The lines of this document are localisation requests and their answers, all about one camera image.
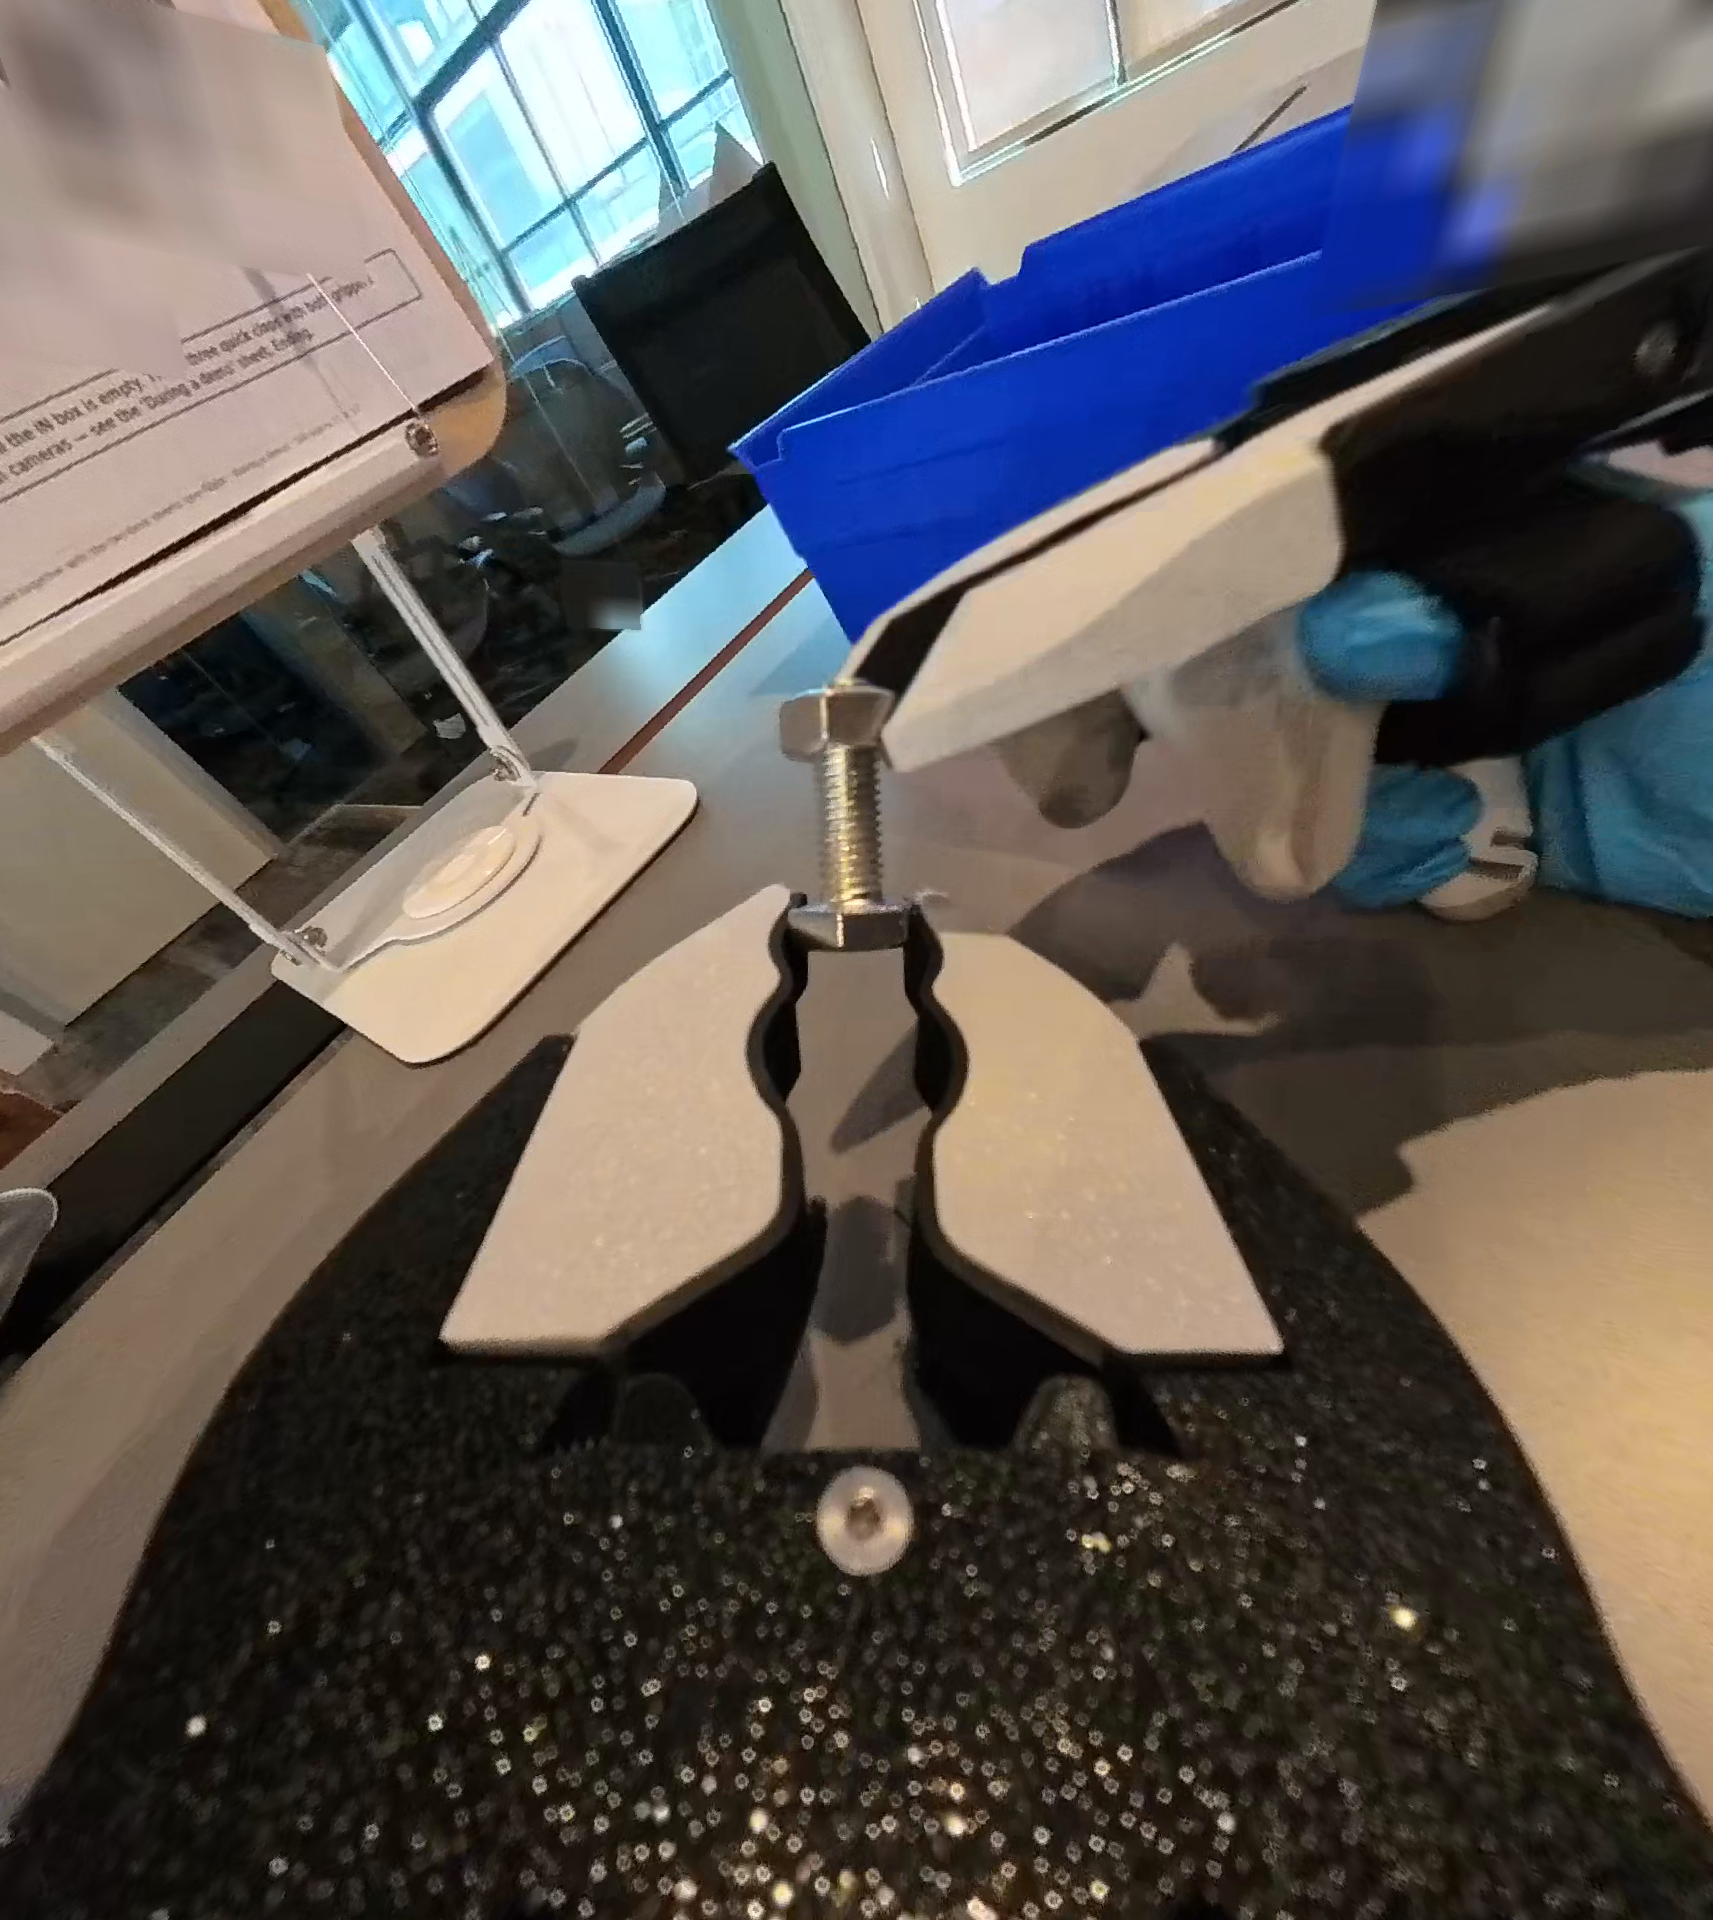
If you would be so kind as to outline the printed instruction sheet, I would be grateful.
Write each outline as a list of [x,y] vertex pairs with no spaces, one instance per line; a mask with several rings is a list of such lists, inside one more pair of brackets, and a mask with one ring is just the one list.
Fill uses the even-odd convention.
[[0,3],[0,735],[501,425],[501,346],[292,3]]

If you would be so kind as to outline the black office chair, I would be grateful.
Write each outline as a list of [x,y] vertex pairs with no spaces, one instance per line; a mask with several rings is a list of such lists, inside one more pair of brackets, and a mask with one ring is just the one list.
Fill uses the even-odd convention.
[[580,275],[574,295],[685,485],[870,346],[778,163]]

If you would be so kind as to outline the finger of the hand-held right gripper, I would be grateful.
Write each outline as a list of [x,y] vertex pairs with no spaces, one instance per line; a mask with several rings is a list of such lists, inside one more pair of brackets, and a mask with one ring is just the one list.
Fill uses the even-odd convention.
[[1547,446],[1545,418],[1528,409],[1501,425],[1495,402],[1521,400],[1515,368],[1501,368],[1490,342],[1545,331],[1547,307],[1411,307],[1352,342],[1336,342],[1267,381],[1248,402],[1213,425],[1213,452],[1248,446],[1283,418],[1372,418],[1372,435],[1394,446]]
[[1339,561],[1317,429],[1194,439],[906,593],[843,688],[878,689],[894,771],[989,751],[1060,827],[1109,820],[1159,737],[1232,878],[1310,896],[1364,840],[1384,710],[1324,698],[1296,653],[1296,612]]

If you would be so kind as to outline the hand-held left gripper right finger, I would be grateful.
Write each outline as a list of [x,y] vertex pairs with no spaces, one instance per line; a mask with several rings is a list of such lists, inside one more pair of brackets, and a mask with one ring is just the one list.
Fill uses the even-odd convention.
[[914,1218],[949,1277],[1083,1359],[1283,1333],[1132,1025],[998,932],[914,932]]

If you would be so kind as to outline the paned window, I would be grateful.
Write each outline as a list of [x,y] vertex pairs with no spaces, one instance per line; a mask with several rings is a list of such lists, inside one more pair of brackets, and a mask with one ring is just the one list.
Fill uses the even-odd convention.
[[487,324],[763,163],[702,0],[296,0]]

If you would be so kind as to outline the steel hex nut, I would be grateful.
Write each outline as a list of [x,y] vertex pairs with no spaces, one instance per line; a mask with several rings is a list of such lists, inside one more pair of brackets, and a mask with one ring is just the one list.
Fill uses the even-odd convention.
[[828,682],[780,701],[778,751],[787,761],[870,756],[882,751],[891,710],[894,689],[865,682]]

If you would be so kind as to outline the white framed window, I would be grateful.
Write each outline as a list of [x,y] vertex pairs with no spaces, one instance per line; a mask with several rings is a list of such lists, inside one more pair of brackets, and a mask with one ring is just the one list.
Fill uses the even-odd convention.
[[1267,22],[1366,28],[1336,0],[914,0],[943,158],[968,183]]

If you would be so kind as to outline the blue plastic bin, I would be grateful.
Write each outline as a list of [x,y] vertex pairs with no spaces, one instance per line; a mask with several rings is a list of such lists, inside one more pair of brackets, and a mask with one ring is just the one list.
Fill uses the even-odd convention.
[[1348,107],[968,273],[736,439],[846,638],[1384,324],[1324,294]]

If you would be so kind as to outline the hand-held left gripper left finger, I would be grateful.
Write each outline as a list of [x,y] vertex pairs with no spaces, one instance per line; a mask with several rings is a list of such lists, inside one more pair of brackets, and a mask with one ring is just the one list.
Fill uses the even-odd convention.
[[751,893],[580,1020],[443,1321],[454,1354],[617,1354],[792,1233],[792,906]]

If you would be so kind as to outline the steel hex bolt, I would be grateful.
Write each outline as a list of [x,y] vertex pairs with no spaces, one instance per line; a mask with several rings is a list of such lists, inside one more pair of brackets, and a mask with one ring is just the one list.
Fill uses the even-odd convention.
[[787,932],[813,954],[906,954],[920,906],[882,878],[882,751],[836,744],[813,761],[817,893],[787,908]]

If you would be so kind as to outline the instruction sheet on wooden stand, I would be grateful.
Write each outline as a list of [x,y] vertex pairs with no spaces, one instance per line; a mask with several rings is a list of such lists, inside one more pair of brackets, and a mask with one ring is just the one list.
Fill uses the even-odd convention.
[[642,878],[642,865],[693,822],[695,788],[663,777],[538,771],[427,593],[409,582],[403,557],[381,531],[399,510],[337,546],[359,555],[409,645],[459,698],[459,710],[483,751],[483,777],[467,777],[467,788],[449,805],[429,805],[393,848],[364,865],[337,896],[315,906],[302,924],[270,924],[230,880],[217,880],[208,861],[147,822],[139,805],[114,794],[55,737],[55,727],[92,698],[56,717],[0,735],[0,756],[36,744],[56,771],[70,771],[70,780],[82,780],[239,924],[251,924],[251,938],[278,954],[278,982],[315,999],[399,1064],[443,1064],[480,1044],[629,893],[629,880]]

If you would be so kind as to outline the person's right hand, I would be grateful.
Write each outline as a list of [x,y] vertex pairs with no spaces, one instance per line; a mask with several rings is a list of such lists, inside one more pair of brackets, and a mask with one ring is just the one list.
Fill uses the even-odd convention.
[[[1705,546],[1705,653],[1658,689],[1521,756],[1539,880],[1574,896],[1713,921],[1713,488],[1645,485]],[[1464,623],[1407,573],[1352,573],[1296,612],[1296,660],[1324,698],[1445,689]],[[1432,906],[1468,878],[1478,794],[1459,771],[1372,771],[1348,872],[1352,908]]]

